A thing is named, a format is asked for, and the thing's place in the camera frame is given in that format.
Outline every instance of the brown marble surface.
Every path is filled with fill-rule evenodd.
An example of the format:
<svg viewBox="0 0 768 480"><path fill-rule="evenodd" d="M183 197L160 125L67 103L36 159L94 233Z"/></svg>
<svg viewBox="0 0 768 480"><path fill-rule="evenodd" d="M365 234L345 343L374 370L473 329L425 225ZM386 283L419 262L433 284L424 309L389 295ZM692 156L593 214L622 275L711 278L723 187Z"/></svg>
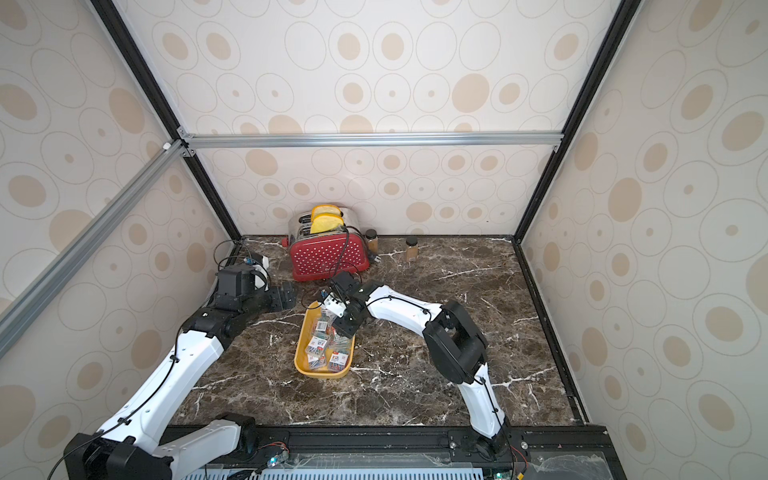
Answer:
<svg viewBox="0 0 768 480"><path fill-rule="evenodd" d="M291 280L279 237L251 237L270 258L273 280ZM572 413L512 245L503 239L420 237L404 260L402 238L380 238L381 261L362 273L406 295L462 303L488 339L495 394L513 425L569 425ZM299 296L322 282L298 283ZM369 321L353 365L337 380L293 366L304 308L258 318L202 376L171 421L201 424L222 412L264 425L468 425L458 388L429 362L424 341L400 326Z"/></svg>

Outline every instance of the aluminum frame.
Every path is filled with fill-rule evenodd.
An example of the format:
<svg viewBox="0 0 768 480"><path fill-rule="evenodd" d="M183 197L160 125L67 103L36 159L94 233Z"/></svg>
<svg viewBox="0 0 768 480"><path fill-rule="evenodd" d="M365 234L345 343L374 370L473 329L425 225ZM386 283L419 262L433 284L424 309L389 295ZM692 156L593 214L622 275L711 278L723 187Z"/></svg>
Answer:
<svg viewBox="0 0 768 480"><path fill-rule="evenodd" d="M198 135L182 138L191 148L403 147L440 145L559 145L560 131L488 131L376 134Z"/></svg>
<svg viewBox="0 0 768 480"><path fill-rule="evenodd" d="M144 165L111 203L99 212L56 260L14 300L0 317L0 359L184 150L184 142L176 140L167 150L161 151Z"/></svg>
<svg viewBox="0 0 768 480"><path fill-rule="evenodd" d="M165 127L166 132L170 135L170 141L180 139L181 136L177 129L181 124L174 113L174 109L165 98L163 90L157 83L157 79L154 77L149 64L141 55L139 47L131 36L128 26L123 21L118 7L115 6L115 3L112 2L112 0L91 0L91 4L93 5L96 15L100 18L101 23L104 24L105 30L112 37L114 45L123 56L125 64L134 75L136 82L147 95L147 100L150 102L157 117ZM208 203L221 222L221 226L224 227L227 232L227 235L229 235L232 240L239 240L240 231L237 229L237 225L232 219L232 216L227 209L227 205L224 204L221 199L221 196L217 192L208 173L205 171L200 159L197 158L197 155L195 155L193 151L190 151L188 155L184 156L184 162L190 169L197 185L200 186L200 190L207 198Z"/></svg>
<svg viewBox="0 0 768 480"><path fill-rule="evenodd" d="M562 143L550 155L547 165L541 173L541 177L531 195L528 206L525 208L525 212L523 212L523 216L520 219L518 228L515 231L515 239L518 243L522 242L523 238L525 238L525 234L533 223L533 219L536 217L536 213L558 173L560 164L565 159L565 155L576 138L576 134L584 123L584 117L586 117L592 104L597 101L598 92L603 84L603 80L611 69L614 58L627 37L627 32L633 25L635 18L640 13L641 5L644 1L621 0L616 9L611 24L605 32L603 42L592 61L589 73L587 73L587 77L581 85L581 90L576 97L571 113L565 121Z"/></svg>

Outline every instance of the packaged item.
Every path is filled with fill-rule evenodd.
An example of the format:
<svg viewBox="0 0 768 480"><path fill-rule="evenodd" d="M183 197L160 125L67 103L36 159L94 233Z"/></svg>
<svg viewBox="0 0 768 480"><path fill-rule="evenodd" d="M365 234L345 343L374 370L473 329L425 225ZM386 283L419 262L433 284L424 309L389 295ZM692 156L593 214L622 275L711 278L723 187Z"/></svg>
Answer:
<svg viewBox="0 0 768 480"><path fill-rule="evenodd" d="M315 332L312 334L310 344L306 346L305 352L309 355L324 356L328 346L329 337L325 333Z"/></svg>
<svg viewBox="0 0 768 480"><path fill-rule="evenodd" d="M331 354L331 361L328 362L328 370L331 372L341 372L346 368L346 363L349 361L349 350L346 352L334 351Z"/></svg>
<svg viewBox="0 0 768 480"><path fill-rule="evenodd" d="M311 370L322 369L327 363L325 355L315 356L310 353L307 353L306 359L310 364Z"/></svg>
<svg viewBox="0 0 768 480"><path fill-rule="evenodd" d="M325 333L328 335L328 329L331 328L328 324L328 319L326 317L321 316L317 321L315 322L315 333Z"/></svg>
<svg viewBox="0 0 768 480"><path fill-rule="evenodd" d="M329 348L334 350L346 350L347 353L352 349L352 339L339 335L336 329L331 327L331 338L329 339Z"/></svg>

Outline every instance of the red toaster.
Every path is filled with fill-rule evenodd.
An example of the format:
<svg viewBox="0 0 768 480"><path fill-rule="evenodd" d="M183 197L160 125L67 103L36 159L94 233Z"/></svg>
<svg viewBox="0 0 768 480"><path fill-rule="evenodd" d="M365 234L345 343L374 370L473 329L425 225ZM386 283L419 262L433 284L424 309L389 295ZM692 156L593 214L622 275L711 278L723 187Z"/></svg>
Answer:
<svg viewBox="0 0 768 480"><path fill-rule="evenodd" d="M288 223L288 238L283 245L288 248L293 262L293 279L297 282L324 280L330 278L336 265L338 271L362 272L370 266L366 254L365 240L350 227L362 231L357 215L349 208L340 207L341 217L349 233L333 230L324 233L310 233L312 213L294 215Z"/></svg>

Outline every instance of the glass jar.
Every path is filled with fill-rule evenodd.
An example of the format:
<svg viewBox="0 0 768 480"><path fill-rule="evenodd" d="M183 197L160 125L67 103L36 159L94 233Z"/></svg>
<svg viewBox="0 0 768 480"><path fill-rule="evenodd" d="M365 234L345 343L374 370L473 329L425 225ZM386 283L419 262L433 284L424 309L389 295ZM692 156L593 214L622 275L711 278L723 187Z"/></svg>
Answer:
<svg viewBox="0 0 768 480"><path fill-rule="evenodd" d="M379 254L379 235L376 230L369 228L366 230L366 242L368 243L368 251L374 255Z"/></svg>
<svg viewBox="0 0 768 480"><path fill-rule="evenodd" d="M406 261L412 262L419 256L419 239L414 235L406 237Z"/></svg>

